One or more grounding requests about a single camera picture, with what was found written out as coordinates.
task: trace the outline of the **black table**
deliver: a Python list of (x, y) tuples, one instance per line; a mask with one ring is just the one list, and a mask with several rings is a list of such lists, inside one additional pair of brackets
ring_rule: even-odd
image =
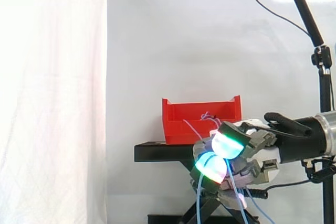
[[(189, 172), (194, 167), (192, 145), (166, 145), (164, 142), (147, 142), (134, 147), (135, 162), (181, 162)], [(227, 209), (232, 217), (211, 216), (221, 203), (214, 198), (201, 198), (201, 219), (205, 224), (244, 224), (240, 211)], [(245, 210), (249, 224), (259, 224), (257, 217), (253, 217)], [(183, 216), (148, 215), (148, 224), (197, 224), (196, 203)]]

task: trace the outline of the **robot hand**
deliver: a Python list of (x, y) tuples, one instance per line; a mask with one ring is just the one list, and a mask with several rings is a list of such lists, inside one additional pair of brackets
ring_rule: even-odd
[[(279, 172), (279, 163), (305, 163), (312, 158), (336, 155), (336, 112), (297, 120), (267, 113), (265, 119), (271, 127), (261, 120), (235, 124), (223, 122), (211, 137), (193, 147), (195, 167), (214, 182), (215, 187), (212, 186), (211, 190), (216, 188), (217, 198), (228, 208), (238, 209), (238, 206), (233, 193), (234, 184), (224, 160), (228, 161), (236, 188), (242, 189), (272, 181)], [(309, 178), (318, 183), (336, 174), (336, 168), (312, 174)], [(191, 176), (197, 181), (193, 172)], [(243, 196), (239, 199), (245, 207)]]
[[(253, 126), (264, 126), (261, 120), (245, 120), (234, 124), (239, 128), (245, 123), (250, 127), (245, 133), (251, 136), (250, 146), (235, 159), (229, 161), (230, 169), (233, 174), (235, 186), (238, 189), (245, 188), (251, 184), (262, 184), (270, 182), (278, 173), (279, 154), (276, 147), (266, 150), (266, 145), (271, 146), (276, 138), (272, 133), (257, 131)], [(214, 136), (205, 138), (197, 142), (194, 147), (194, 157), (198, 160), (204, 153), (212, 151), (212, 140)], [(217, 191), (218, 199), (228, 208), (239, 209), (234, 185), (230, 176), (226, 174)], [(239, 199), (244, 208), (247, 207), (244, 196), (239, 193)]]

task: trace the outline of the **red tray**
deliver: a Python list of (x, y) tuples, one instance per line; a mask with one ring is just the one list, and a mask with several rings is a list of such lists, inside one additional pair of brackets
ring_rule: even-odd
[(217, 129), (217, 126), (210, 120), (201, 120), (201, 115), (207, 111), (221, 121), (232, 123), (241, 121), (240, 96), (228, 102), (206, 103), (170, 104), (168, 99), (162, 99), (162, 121), (166, 144), (194, 144), (199, 140), (183, 120), (187, 120), (201, 137), (208, 137), (209, 131)]

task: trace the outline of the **black cable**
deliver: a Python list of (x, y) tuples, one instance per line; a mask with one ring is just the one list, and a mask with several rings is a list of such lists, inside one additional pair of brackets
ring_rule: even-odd
[(257, 130), (268, 131), (268, 132), (274, 133), (276, 135), (286, 136), (286, 137), (290, 137), (290, 138), (296, 138), (296, 139), (307, 138), (305, 136), (297, 136), (297, 135), (289, 134), (289, 133), (282, 132), (282, 131), (276, 131), (276, 130), (273, 130), (273, 129), (270, 129), (270, 128), (264, 128), (264, 127), (259, 127), (259, 126), (253, 126), (253, 128), (255, 128)]
[(300, 182), (294, 182), (294, 183), (287, 183), (287, 184), (273, 185), (273, 186), (269, 186), (269, 187), (265, 188), (264, 190), (265, 190), (265, 191), (269, 191), (269, 190), (271, 190), (271, 189), (279, 188), (279, 187), (297, 186), (297, 185), (302, 185), (302, 184), (305, 184), (305, 183), (308, 183), (308, 182), (311, 182), (311, 180), (310, 180), (310, 179), (307, 179), (307, 180), (303, 180), (303, 181), (300, 181)]
[[(294, 183), (286, 183), (286, 184), (279, 184), (279, 185), (273, 185), (269, 186), (266, 189), (250, 189), (250, 192), (252, 194), (252, 197), (258, 198), (258, 199), (268, 199), (268, 191), (274, 188), (280, 188), (280, 187), (288, 187), (288, 186), (297, 186), (302, 185), (305, 183), (311, 182), (311, 180), (307, 179), (304, 181), (294, 182)], [(248, 197), (248, 193), (246, 190), (243, 191), (244, 196)]]
[(330, 91), (331, 91), (331, 104), (332, 104), (332, 110), (335, 110), (335, 98), (334, 98), (334, 88), (332, 85), (332, 79), (330, 78)]
[(306, 35), (308, 35), (308, 36), (310, 37), (309, 33), (308, 33), (306, 30), (304, 30), (304, 29), (303, 29), (302, 27), (300, 27), (299, 25), (295, 24), (293, 21), (291, 21), (291, 20), (289, 20), (289, 19), (287, 19), (287, 18), (285, 18), (285, 17), (282, 17), (282, 16), (280, 16), (279, 14), (273, 12), (272, 10), (270, 10), (269, 8), (267, 8), (265, 5), (263, 5), (259, 0), (255, 0), (255, 1), (256, 1), (262, 8), (264, 8), (265, 10), (269, 11), (270, 13), (272, 13), (272, 14), (275, 15), (275, 16), (277, 16), (278, 18), (281, 18), (281, 19), (283, 19), (283, 20), (285, 20), (285, 21), (291, 23), (292, 25), (294, 25), (295, 27), (299, 28), (301, 31), (303, 31)]

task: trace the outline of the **white sheet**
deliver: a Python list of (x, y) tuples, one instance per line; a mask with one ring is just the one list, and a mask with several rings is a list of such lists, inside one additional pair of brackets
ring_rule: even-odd
[(0, 7), (0, 223), (106, 223), (106, 0)]

